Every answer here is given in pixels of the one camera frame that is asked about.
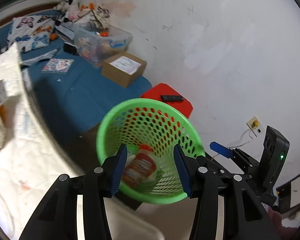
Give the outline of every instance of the silver rivet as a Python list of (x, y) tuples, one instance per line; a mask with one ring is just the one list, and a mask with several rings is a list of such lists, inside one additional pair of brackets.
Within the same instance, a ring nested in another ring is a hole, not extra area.
[(206, 167), (199, 167), (198, 171), (201, 173), (206, 173), (208, 171), (208, 169)]
[(94, 171), (94, 173), (101, 173), (101, 172), (103, 172), (103, 168), (96, 167), (93, 171)]
[(241, 176), (238, 175), (238, 174), (234, 175), (233, 178), (234, 178), (236, 181), (241, 181), (241, 180), (242, 180)]
[(68, 176), (66, 174), (62, 174), (59, 176), (60, 181), (65, 181), (66, 179), (68, 179)]

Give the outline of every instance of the book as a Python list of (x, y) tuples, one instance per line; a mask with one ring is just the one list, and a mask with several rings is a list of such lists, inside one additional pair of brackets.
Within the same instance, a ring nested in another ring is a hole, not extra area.
[(52, 58), (41, 71), (50, 73), (67, 73), (73, 62), (73, 59)]

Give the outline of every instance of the brown floor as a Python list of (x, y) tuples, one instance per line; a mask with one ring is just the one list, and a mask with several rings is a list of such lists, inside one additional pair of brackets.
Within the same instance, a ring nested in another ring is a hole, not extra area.
[[(82, 137), (75, 138), (71, 143), (64, 146), (64, 150), (68, 153), (70, 158), (85, 172), (100, 166), (96, 154), (98, 127), (99, 124), (85, 132)], [(131, 199), (122, 192), (118, 192), (116, 197), (134, 210), (141, 205), (141, 202)]]

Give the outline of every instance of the blue bed sheet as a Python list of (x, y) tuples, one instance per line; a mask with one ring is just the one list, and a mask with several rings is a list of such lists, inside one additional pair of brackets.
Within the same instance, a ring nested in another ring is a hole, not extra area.
[[(51, 15), (54, 11), (40, 13)], [(0, 47), (5, 46), (9, 25), (0, 29)], [(45, 48), (22, 54), (23, 60), (60, 48), (55, 58), (74, 59), (68, 73), (42, 73), (47, 61), (29, 67), (33, 87), (45, 121), (57, 141), (64, 145), (80, 136), (103, 119), (115, 105), (140, 97), (151, 88), (150, 82), (139, 77), (128, 88), (123, 88), (101, 75), (96, 68), (80, 56), (63, 51), (63, 40), (50, 42)]]

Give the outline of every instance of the green plastic basket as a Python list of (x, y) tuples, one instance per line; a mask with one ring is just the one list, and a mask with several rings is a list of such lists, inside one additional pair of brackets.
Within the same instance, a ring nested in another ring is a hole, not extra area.
[(100, 163), (116, 154), (120, 144), (147, 144), (160, 158), (155, 181), (130, 188), (123, 181), (120, 190), (142, 202), (169, 204), (186, 197), (173, 160), (173, 147), (179, 143), (186, 155), (205, 155), (197, 131), (178, 110), (163, 102), (136, 98), (112, 108), (102, 120), (97, 134)]

